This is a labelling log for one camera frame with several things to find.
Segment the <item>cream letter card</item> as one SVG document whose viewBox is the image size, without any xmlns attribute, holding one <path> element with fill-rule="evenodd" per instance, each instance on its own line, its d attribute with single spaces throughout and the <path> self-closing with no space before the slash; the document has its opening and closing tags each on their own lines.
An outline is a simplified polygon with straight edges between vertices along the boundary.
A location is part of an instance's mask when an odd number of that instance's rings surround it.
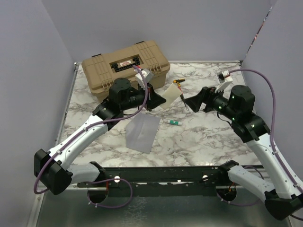
<svg viewBox="0 0 303 227">
<path fill-rule="evenodd" d="M 182 92 L 178 88 L 178 86 L 176 86 L 175 84 L 171 84 L 161 95 L 161 97 L 163 97 L 166 100 L 166 102 L 161 104 L 160 107 L 163 110 L 168 109 L 170 107 L 170 105 L 181 95 L 182 95 Z"/>
</svg>

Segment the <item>green white glue stick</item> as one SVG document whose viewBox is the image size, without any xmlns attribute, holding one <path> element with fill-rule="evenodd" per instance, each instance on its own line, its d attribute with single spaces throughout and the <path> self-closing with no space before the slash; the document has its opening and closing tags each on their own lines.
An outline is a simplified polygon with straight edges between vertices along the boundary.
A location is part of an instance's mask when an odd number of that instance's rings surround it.
<svg viewBox="0 0 303 227">
<path fill-rule="evenodd" d="M 174 120 L 166 120 L 166 123 L 171 124 L 171 125 L 177 125 L 177 126 L 182 125 L 182 123 L 180 121 L 174 121 Z"/>
</svg>

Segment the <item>grey translucent envelope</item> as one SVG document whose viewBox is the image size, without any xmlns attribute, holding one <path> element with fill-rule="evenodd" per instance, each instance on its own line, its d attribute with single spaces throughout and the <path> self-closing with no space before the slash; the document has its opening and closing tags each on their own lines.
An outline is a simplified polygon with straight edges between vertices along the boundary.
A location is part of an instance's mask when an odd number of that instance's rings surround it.
<svg viewBox="0 0 303 227">
<path fill-rule="evenodd" d="M 126 147 L 150 154 L 158 131 L 160 118 L 138 113 L 126 126 Z"/>
</svg>

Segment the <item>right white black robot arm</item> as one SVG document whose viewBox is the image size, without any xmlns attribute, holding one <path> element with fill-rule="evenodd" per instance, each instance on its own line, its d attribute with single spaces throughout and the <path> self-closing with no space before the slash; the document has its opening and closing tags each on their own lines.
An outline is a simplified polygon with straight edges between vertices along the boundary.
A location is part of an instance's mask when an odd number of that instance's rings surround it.
<svg viewBox="0 0 303 227">
<path fill-rule="evenodd" d="M 205 104 L 204 112 L 216 111 L 231 120 L 235 134 L 254 152 L 271 179 L 267 182 L 229 161 L 226 169 L 218 172 L 218 181 L 223 185 L 241 185 L 264 202 L 275 219 L 283 220 L 303 207 L 303 193 L 298 188 L 301 180 L 293 171 L 283 169 L 287 164 L 280 163 L 282 155 L 270 141 L 267 124 L 253 112 L 254 102 L 251 89 L 244 85 L 234 86 L 229 98 L 215 87 L 203 87 L 197 95 L 185 99 L 195 113 Z"/>
</svg>

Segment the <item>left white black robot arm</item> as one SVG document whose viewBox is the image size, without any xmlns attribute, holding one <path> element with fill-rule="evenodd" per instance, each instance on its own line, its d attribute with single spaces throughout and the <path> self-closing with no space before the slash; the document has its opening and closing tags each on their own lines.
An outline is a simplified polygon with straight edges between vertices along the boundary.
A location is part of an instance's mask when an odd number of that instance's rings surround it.
<svg viewBox="0 0 303 227">
<path fill-rule="evenodd" d="M 105 179 L 101 166 L 89 163 L 78 171 L 72 170 L 70 166 L 74 159 L 95 139 L 124 120 L 125 110 L 138 107 L 150 111 L 165 102 L 166 99 L 157 94 L 150 83 L 134 88 L 126 78 L 115 79 L 107 98 L 80 128 L 57 146 L 35 153 L 35 177 L 54 195 L 73 183 L 90 182 L 95 187 L 101 186 Z"/>
</svg>

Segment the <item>tan plastic toolbox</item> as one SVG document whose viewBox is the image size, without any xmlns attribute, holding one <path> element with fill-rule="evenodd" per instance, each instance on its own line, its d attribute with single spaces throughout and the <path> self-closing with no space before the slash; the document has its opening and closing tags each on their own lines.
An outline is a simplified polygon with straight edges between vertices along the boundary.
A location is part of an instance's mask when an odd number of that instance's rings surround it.
<svg viewBox="0 0 303 227">
<path fill-rule="evenodd" d="M 154 40 L 142 41 L 130 47 L 105 54 L 94 55 L 82 62 L 90 92 L 101 103 L 117 78 L 127 78 L 137 87 L 133 66 L 148 69 L 154 76 L 150 80 L 154 89 L 163 87 L 170 63 Z"/>
</svg>

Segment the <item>red handled screwdriver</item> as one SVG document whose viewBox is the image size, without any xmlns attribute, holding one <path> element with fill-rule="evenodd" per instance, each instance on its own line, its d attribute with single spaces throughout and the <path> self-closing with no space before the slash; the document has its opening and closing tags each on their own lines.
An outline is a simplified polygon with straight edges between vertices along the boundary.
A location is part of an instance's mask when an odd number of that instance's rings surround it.
<svg viewBox="0 0 303 227">
<path fill-rule="evenodd" d="M 185 108 L 188 110 L 188 106 L 187 106 L 187 104 L 186 104 L 186 102 L 185 102 L 185 98 L 184 98 L 184 95 L 183 95 L 183 91 L 182 91 L 182 89 L 181 89 L 180 86 L 178 86 L 178 88 L 179 88 L 179 90 L 181 91 L 180 98 L 181 98 L 182 102 L 184 103 Z"/>
</svg>

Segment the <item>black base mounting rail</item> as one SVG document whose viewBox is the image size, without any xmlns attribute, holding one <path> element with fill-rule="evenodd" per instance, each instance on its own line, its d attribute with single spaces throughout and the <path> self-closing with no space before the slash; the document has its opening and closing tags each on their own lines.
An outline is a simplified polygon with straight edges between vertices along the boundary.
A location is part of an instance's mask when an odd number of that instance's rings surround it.
<svg viewBox="0 0 303 227">
<path fill-rule="evenodd" d="M 78 183 L 91 192 L 112 197 L 216 196 L 216 188 L 228 188 L 231 180 L 222 166 L 106 167 L 97 180 L 109 183 Z"/>
</svg>

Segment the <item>aluminium frame rail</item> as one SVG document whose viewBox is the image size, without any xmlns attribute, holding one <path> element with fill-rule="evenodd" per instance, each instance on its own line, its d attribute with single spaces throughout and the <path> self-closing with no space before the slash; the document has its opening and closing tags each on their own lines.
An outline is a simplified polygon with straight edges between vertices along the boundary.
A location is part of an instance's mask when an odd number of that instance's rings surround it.
<svg viewBox="0 0 303 227">
<path fill-rule="evenodd" d="M 72 80 L 71 80 L 71 86 L 69 88 L 67 101 L 65 102 L 65 106 L 64 106 L 64 109 L 63 109 L 63 116 L 61 117 L 61 121 L 60 121 L 57 136 L 56 136 L 55 141 L 54 141 L 54 143 L 52 144 L 51 147 L 55 147 L 60 142 L 62 132 L 63 132 L 63 129 L 64 129 L 64 124 L 65 124 L 66 117 L 67 117 L 67 113 L 68 113 L 68 108 L 69 108 L 70 101 L 71 101 L 72 92 L 73 92 L 73 89 L 74 89 L 75 80 L 76 80 L 77 73 L 78 73 L 80 65 L 81 65 L 80 62 L 75 62 L 74 63 L 74 70 L 73 70 L 73 76 L 72 76 Z M 43 193 L 42 194 L 34 194 L 34 195 L 35 195 L 34 202 L 33 202 L 33 206 L 31 208 L 31 212 L 30 212 L 30 215 L 29 215 L 27 227 L 36 227 L 37 226 L 37 221 L 38 221 L 40 209 L 41 209 L 43 198 L 44 198 Z"/>
</svg>

